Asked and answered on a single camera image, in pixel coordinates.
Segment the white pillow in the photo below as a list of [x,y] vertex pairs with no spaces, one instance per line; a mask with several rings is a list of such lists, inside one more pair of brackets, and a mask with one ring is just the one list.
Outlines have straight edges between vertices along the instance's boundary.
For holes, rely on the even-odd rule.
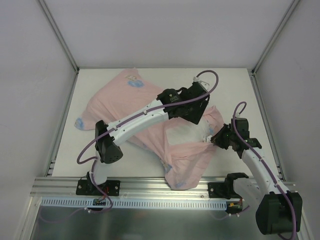
[[202,118],[198,124],[191,122],[179,123],[166,131],[167,141],[171,146],[188,143],[205,143],[207,137],[212,137],[214,129]]

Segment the blue and pink printed pillowcase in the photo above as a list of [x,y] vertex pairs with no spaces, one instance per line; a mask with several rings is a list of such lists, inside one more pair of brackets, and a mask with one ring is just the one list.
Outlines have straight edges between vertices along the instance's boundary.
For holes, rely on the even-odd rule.
[[[160,87],[144,80],[137,69],[127,68],[95,93],[74,126],[87,131],[93,130],[100,120],[107,124],[120,120],[145,107],[162,91]],[[202,118],[214,129],[213,136],[223,127],[223,117],[215,106],[207,107]],[[164,177],[173,190],[195,188],[216,151],[209,142],[170,145],[166,130],[186,122],[182,118],[173,118],[129,139],[129,142],[160,157]]]

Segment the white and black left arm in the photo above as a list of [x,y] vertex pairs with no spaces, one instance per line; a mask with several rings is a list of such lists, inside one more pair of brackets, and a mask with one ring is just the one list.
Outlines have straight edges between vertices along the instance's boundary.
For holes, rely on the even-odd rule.
[[98,121],[93,142],[96,156],[87,189],[93,195],[104,191],[107,165],[123,157],[120,146],[132,137],[159,156],[172,189],[196,187],[212,153],[203,142],[210,134],[210,123],[204,118],[209,99],[209,91],[193,82],[189,88],[164,90],[150,104],[118,121]]

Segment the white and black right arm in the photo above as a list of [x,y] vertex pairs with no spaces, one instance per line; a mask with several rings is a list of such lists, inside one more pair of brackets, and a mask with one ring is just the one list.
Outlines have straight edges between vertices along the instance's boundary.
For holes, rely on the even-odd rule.
[[233,117],[230,124],[211,138],[215,146],[232,148],[252,173],[256,184],[243,172],[229,173],[223,183],[210,183],[208,190],[220,198],[242,198],[255,209],[255,220],[263,235],[295,235],[300,231],[303,200],[274,173],[265,159],[260,142],[250,137],[246,118]]

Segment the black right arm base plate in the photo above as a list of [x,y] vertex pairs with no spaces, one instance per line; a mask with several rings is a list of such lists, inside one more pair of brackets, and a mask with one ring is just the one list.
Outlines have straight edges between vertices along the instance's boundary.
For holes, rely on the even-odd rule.
[[209,198],[222,198],[222,199],[241,199],[242,196],[235,192],[232,183],[225,182],[209,182],[207,184]]

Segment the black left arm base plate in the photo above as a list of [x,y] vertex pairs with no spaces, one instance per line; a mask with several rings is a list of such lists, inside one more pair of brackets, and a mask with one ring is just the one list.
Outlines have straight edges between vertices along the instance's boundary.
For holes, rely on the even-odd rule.
[[[105,183],[98,185],[98,187],[108,196],[118,197],[120,194],[121,181],[107,180]],[[102,196],[103,195],[93,185],[90,179],[80,179],[77,182],[75,194],[77,196]]]

